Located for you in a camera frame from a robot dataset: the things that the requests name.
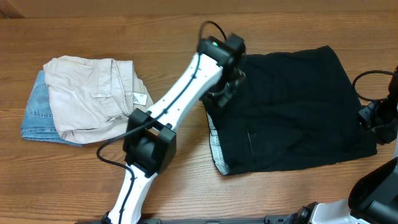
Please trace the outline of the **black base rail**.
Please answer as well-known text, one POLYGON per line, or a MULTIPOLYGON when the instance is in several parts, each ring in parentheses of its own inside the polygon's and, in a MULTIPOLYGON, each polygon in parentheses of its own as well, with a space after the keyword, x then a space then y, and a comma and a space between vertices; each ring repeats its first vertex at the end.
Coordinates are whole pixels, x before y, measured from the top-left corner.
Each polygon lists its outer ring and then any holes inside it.
POLYGON ((264 218, 222 218, 218 220, 161 220, 141 219, 138 224, 294 224, 296 214, 267 215, 264 218))

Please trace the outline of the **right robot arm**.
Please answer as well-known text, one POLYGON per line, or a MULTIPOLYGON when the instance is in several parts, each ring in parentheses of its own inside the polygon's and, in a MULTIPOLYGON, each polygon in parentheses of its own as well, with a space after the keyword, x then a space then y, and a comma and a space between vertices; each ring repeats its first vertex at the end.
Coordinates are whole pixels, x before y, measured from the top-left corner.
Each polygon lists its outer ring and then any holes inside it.
MULTIPOLYGON (((358 75, 352 85, 369 74, 390 75, 389 94, 368 101, 359 112, 364 134, 372 134, 380 145, 397 140, 397 70, 371 70, 358 75)), ((313 202, 278 223, 397 223, 397 156, 361 178, 347 199, 333 203, 313 202)))

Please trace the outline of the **black cloth garment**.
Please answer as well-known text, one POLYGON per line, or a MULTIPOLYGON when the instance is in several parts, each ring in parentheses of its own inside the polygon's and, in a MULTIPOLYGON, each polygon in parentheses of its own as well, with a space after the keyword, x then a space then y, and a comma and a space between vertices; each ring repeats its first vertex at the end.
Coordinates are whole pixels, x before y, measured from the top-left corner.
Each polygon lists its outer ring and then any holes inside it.
POLYGON ((241 70, 246 79, 224 108, 205 105, 221 174, 301 170, 377 153, 331 47, 248 55, 241 70))

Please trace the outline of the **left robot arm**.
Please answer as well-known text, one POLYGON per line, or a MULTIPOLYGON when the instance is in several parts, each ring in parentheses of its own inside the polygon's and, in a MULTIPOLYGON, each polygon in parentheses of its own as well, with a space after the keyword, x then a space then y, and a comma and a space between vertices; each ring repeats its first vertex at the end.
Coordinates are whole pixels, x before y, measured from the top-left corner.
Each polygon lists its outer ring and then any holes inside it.
POLYGON ((115 206, 101 223, 138 223, 153 180, 169 166, 176 153, 176 130, 194 104, 203 100, 220 109, 236 94, 245 79, 237 68, 246 52, 244 40, 231 34, 224 41, 200 39, 197 52, 171 89, 146 111, 129 116, 122 139, 126 173, 115 206))

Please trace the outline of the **beige folded trousers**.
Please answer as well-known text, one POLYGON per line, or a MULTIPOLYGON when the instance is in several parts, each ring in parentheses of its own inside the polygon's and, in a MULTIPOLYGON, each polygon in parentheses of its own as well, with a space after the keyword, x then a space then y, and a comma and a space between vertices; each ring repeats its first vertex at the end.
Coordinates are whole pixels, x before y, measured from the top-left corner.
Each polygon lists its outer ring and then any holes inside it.
POLYGON ((131 60, 53 58, 44 65, 55 129, 77 144, 126 132, 129 115, 153 101, 131 60))

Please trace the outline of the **blue folded jeans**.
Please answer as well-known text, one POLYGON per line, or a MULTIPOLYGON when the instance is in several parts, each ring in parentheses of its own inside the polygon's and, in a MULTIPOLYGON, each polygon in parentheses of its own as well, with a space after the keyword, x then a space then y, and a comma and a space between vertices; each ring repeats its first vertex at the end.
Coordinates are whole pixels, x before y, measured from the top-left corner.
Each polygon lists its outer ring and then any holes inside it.
POLYGON ((43 70, 38 73, 27 102, 24 119, 21 124, 21 137, 31 141, 82 146, 82 144, 62 139, 55 129, 49 104, 49 91, 45 84, 45 74, 43 70))

